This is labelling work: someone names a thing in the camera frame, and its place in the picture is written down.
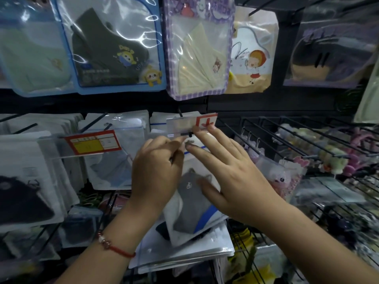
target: purple packaging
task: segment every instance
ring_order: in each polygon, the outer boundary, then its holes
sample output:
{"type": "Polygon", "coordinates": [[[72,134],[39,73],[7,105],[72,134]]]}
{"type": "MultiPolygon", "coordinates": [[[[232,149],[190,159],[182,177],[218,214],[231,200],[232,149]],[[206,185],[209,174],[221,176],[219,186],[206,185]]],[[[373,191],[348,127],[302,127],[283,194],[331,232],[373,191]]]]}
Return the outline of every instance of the purple packaging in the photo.
{"type": "Polygon", "coordinates": [[[326,0],[309,5],[283,85],[356,87],[377,58],[378,9],[379,3],[367,0],[326,0]]]}
{"type": "Polygon", "coordinates": [[[168,93],[177,100],[226,90],[234,0],[164,0],[168,93]]]}

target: person's right hand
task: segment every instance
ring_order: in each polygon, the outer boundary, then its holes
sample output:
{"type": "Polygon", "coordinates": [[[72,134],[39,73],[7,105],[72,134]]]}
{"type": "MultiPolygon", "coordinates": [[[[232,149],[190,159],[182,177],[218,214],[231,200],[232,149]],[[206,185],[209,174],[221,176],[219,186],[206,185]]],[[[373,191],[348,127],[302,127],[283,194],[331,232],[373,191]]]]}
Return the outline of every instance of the person's right hand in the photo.
{"type": "Polygon", "coordinates": [[[209,125],[207,129],[216,139],[196,126],[192,131],[211,153],[186,144],[186,149],[204,164],[220,184],[219,192],[206,179],[200,179],[203,194],[222,213],[261,229],[270,219],[272,209],[278,210],[278,206],[285,206],[286,202],[273,190],[244,148],[214,125],[209,125]]]}

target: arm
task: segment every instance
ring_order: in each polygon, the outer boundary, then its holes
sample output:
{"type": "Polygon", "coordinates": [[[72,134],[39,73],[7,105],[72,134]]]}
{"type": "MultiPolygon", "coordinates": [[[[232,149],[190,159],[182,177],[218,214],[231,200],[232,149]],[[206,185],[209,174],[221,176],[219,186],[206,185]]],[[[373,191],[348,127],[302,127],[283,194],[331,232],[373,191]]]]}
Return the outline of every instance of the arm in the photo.
{"type": "Polygon", "coordinates": [[[379,283],[374,268],[278,196],[238,143],[213,125],[208,126],[208,132],[216,139],[196,127],[193,131],[211,153],[189,144],[186,149],[219,182],[220,192],[205,179],[200,185],[221,212],[260,229],[310,283],[379,283]]]}
{"type": "MultiPolygon", "coordinates": [[[[137,153],[133,161],[130,200],[103,232],[113,246],[133,254],[158,219],[182,175],[184,154],[179,147],[185,138],[150,139],[137,153]]],[[[104,250],[96,240],[55,283],[118,284],[129,262],[129,258],[104,250]]]]}

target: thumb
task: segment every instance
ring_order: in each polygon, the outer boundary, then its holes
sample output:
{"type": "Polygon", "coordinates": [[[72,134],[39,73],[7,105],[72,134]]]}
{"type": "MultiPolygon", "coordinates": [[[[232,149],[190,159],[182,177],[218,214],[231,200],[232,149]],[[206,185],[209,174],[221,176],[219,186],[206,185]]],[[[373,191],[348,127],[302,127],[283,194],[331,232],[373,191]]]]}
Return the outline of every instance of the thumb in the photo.
{"type": "Polygon", "coordinates": [[[225,197],[209,183],[205,178],[200,178],[197,183],[201,187],[203,195],[214,205],[218,210],[222,212],[227,206],[225,197]]]}

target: red bracelet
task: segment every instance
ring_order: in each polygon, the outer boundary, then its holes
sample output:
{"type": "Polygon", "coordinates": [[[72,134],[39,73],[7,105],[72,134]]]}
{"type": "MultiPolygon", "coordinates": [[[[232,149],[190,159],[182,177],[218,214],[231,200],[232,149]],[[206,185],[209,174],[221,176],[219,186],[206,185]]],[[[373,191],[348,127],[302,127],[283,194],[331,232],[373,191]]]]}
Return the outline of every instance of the red bracelet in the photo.
{"type": "Polygon", "coordinates": [[[120,248],[112,246],[112,243],[109,240],[105,240],[105,237],[104,237],[103,232],[101,230],[99,230],[99,232],[97,233],[97,237],[99,239],[99,243],[101,245],[103,245],[105,250],[108,250],[108,249],[112,250],[112,251],[116,252],[117,254],[120,254],[126,258],[133,258],[136,255],[136,253],[129,254],[129,253],[121,250],[120,248]]]}

